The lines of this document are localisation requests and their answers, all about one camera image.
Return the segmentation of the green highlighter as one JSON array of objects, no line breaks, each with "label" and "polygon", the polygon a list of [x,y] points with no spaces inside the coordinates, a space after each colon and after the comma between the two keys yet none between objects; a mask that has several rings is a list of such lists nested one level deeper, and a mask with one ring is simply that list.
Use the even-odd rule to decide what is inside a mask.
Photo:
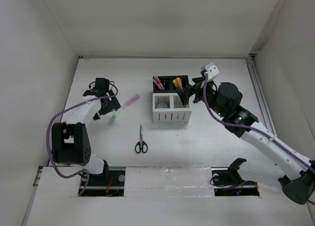
[{"label": "green highlighter", "polygon": [[119,113],[120,113],[120,110],[117,110],[117,111],[115,111],[113,113],[112,117],[110,118],[110,120],[108,122],[109,126],[112,126],[114,124],[114,122],[115,122],[116,118],[118,117]]}]

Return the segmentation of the orange highlighter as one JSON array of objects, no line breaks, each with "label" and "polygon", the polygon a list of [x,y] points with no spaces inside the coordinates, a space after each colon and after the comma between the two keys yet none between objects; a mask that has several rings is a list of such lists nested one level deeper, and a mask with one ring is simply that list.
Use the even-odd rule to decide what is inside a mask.
[{"label": "orange highlighter", "polygon": [[177,85],[178,85],[178,88],[180,88],[180,89],[183,88],[183,86],[182,86],[182,81],[181,81],[181,79],[180,79],[179,77],[176,78],[176,83],[177,83]]}]

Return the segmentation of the yellow highlighter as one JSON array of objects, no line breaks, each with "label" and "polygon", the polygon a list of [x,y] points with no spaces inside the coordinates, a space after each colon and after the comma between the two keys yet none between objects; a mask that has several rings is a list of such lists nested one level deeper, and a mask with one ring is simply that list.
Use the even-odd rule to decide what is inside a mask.
[{"label": "yellow highlighter", "polygon": [[175,88],[179,87],[176,79],[173,80],[173,85],[175,86]]}]

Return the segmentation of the pink highlighter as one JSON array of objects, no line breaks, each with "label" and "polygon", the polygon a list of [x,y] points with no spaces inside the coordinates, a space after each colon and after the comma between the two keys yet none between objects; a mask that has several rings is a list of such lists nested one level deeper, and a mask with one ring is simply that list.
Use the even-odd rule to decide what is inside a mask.
[{"label": "pink highlighter", "polygon": [[136,102],[139,98],[140,98],[140,95],[139,95],[139,94],[134,95],[132,98],[130,98],[129,100],[127,100],[127,101],[122,105],[122,109],[126,109],[126,108],[129,107],[131,104],[133,104],[134,102]]}]

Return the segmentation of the pink red pen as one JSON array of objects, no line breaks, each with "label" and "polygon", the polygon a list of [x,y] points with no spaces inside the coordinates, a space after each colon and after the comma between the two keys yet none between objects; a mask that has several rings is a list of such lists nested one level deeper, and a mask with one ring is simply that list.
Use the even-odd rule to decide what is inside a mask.
[{"label": "pink red pen", "polygon": [[153,82],[155,83],[155,85],[158,87],[159,90],[162,90],[160,83],[155,79],[155,77],[153,77]]}]

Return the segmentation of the clear jar of clips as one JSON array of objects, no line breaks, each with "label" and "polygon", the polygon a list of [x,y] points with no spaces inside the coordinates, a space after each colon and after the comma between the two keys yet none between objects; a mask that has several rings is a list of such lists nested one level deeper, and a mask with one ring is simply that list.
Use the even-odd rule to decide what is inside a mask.
[{"label": "clear jar of clips", "polygon": [[167,103],[159,103],[157,105],[157,109],[168,109],[168,108],[169,108],[169,106]]}]

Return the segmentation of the orange pen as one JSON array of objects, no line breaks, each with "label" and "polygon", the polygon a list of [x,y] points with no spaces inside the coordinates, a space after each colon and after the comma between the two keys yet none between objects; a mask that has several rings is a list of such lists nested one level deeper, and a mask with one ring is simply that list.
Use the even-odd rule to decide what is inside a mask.
[{"label": "orange pen", "polygon": [[161,80],[160,80],[160,78],[158,76],[157,76],[157,80],[159,82],[159,85],[160,85],[161,89],[164,90],[164,86],[163,86],[163,84],[162,84],[162,82],[161,82]]}]

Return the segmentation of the black handled scissors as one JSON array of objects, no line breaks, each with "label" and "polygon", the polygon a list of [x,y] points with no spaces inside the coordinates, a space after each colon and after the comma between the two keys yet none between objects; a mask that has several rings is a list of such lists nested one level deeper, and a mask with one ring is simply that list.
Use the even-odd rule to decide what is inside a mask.
[{"label": "black handled scissors", "polygon": [[143,140],[143,129],[142,129],[142,125],[140,125],[139,128],[139,141],[137,142],[137,144],[134,147],[134,150],[137,154],[140,153],[147,153],[148,151],[148,145],[147,143]]}]

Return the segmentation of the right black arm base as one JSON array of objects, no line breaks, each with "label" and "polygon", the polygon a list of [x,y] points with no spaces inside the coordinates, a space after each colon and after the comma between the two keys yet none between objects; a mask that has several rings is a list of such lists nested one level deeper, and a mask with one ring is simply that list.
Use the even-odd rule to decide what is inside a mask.
[{"label": "right black arm base", "polygon": [[237,158],[228,167],[212,167],[209,184],[214,187],[215,196],[260,196],[258,184],[243,180],[238,170],[247,160]]}]

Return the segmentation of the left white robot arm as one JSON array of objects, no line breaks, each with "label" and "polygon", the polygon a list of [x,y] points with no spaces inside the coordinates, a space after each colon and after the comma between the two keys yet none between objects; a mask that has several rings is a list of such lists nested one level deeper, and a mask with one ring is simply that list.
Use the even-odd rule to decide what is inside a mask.
[{"label": "left white robot arm", "polygon": [[99,185],[109,181],[107,161],[92,153],[88,135],[91,121],[117,111],[121,105],[117,99],[118,88],[114,81],[96,78],[83,93],[82,101],[64,112],[71,115],[63,122],[50,121],[46,132],[47,152],[51,165],[58,171],[57,164],[79,165]]}]

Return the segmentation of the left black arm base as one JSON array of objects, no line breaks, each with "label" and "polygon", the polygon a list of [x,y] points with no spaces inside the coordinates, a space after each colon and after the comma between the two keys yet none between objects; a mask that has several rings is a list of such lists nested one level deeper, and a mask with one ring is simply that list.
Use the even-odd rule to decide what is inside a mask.
[{"label": "left black arm base", "polygon": [[90,175],[86,188],[79,196],[122,197],[125,191],[126,168],[109,167],[109,178]]}]

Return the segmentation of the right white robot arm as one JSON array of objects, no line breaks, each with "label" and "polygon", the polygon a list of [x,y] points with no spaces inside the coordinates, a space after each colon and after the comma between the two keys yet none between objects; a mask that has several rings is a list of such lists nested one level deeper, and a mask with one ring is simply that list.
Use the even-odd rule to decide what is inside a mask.
[{"label": "right white robot arm", "polygon": [[277,181],[284,195],[297,204],[309,202],[315,191],[315,161],[286,145],[243,108],[240,105],[243,95],[236,85],[224,82],[217,86],[207,76],[193,81],[193,86],[176,90],[182,104],[188,104],[191,96],[195,96],[193,103],[204,102],[217,122],[257,148],[283,171]]}]

